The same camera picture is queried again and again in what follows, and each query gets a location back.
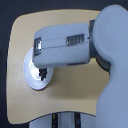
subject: white plate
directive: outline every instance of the white plate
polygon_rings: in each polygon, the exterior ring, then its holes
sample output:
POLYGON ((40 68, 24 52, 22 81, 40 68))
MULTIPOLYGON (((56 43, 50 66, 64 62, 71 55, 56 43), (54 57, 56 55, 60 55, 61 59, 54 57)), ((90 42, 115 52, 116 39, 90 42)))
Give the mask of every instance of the white plate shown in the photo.
POLYGON ((53 68, 47 68, 47 75, 43 81, 41 81, 41 77, 39 76, 39 69, 34 66, 32 62, 33 48, 31 48, 25 56, 23 70, 24 77, 27 84, 35 89, 41 90, 48 85, 52 78, 53 68))

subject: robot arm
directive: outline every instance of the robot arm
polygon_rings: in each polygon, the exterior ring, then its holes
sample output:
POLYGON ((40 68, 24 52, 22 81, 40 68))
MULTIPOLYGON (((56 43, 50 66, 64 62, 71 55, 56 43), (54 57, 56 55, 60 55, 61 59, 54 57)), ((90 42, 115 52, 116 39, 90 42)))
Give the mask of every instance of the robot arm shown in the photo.
MULTIPOLYGON (((88 37, 86 23, 39 30, 34 37, 34 65, 45 69, 89 63, 88 37)), ((93 41, 97 54, 111 65, 110 81, 97 102, 96 128, 127 128, 128 12, 118 5, 101 11, 94 23, 93 41)))
POLYGON ((96 18, 93 29, 98 54, 111 64, 110 81, 96 108, 96 128, 128 127, 128 12, 109 6, 96 18))

